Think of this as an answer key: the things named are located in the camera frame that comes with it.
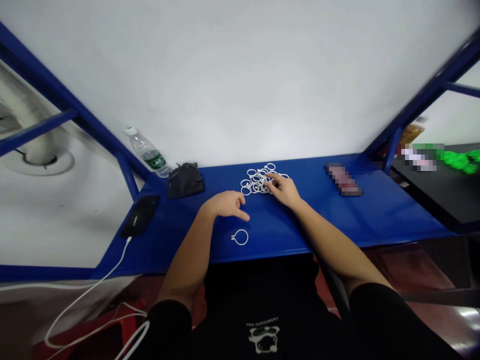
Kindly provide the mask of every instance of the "orange bottle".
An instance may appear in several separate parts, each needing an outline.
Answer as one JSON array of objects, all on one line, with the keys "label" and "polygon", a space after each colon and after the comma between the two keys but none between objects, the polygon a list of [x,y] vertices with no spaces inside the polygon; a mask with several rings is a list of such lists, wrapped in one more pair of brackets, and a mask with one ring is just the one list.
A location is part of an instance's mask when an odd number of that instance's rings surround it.
[{"label": "orange bottle", "polygon": [[400,144],[411,144],[421,133],[425,131],[425,123],[429,120],[427,116],[417,117],[401,133]]}]

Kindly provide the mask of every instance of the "plastic bottle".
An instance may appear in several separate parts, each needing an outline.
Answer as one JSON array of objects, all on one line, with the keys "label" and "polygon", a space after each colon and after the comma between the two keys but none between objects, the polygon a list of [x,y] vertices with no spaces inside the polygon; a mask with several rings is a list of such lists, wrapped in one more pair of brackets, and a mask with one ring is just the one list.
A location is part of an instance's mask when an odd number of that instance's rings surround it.
[{"label": "plastic bottle", "polygon": [[172,168],[168,166],[160,151],[146,138],[139,134],[136,128],[129,126],[125,133],[130,138],[130,144],[133,150],[142,158],[142,160],[153,169],[161,178],[168,178]]},{"label": "plastic bottle", "polygon": [[425,130],[425,123],[428,121],[427,116],[417,117],[405,130],[401,133],[399,144],[411,144]]}]

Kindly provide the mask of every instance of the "hand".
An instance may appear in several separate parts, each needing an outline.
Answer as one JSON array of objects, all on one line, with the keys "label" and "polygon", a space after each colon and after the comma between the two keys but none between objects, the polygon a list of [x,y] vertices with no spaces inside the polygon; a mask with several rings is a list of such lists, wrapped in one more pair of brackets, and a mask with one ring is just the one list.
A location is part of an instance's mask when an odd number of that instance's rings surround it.
[{"label": "hand", "polygon": [[283,205],[293,209],[302,202],[297,187],[291,178],[275,173],[268,173],[265,176],[273,179],[273,182],[265,181],[263,184]]},{"label": "hand", "polygon": [[245,205],[245,197],[238,191],[224,191],[208,199],[200,208],[214,216],[236,216],[245,221],[250,215],[240,210],[240,204]]}]

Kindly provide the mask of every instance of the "pile of plastic rings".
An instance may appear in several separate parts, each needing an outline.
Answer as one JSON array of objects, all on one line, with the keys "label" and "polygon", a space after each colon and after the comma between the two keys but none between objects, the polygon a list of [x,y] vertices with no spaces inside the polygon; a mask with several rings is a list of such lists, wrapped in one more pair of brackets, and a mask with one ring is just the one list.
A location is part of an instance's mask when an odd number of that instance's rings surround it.
[{"label": "pile of plastic rings", "polygon": [[244,196],[248,196],[250,194],[271,194],[270,190],[265,186],[265,183],[272,182],[272,179],[266,177],[265,174],[279,174],[284,178],[289,178],[287,174],[282,174],[275,171],[276,166],[274,163],[269,162],[261,169],[248,169],[246,174],[248,175],[248,179],[244,179],[240,181],[240,192]]}]

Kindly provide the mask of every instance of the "black table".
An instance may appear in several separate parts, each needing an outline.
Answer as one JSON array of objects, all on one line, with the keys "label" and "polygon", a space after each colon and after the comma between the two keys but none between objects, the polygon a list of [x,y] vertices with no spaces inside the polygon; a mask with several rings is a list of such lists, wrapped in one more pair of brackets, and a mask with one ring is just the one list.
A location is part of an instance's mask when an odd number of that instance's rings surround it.
[{"label": "black table", "polygon": [[[445,151],[456,153],[478,149],[480,143],[445,146]],[[480,169],[470,175],[447,165],[437,171],[415,171],[399,159],[393,162],[392,169],[410,185],[405,191],[449,230],[480,230]]]}]

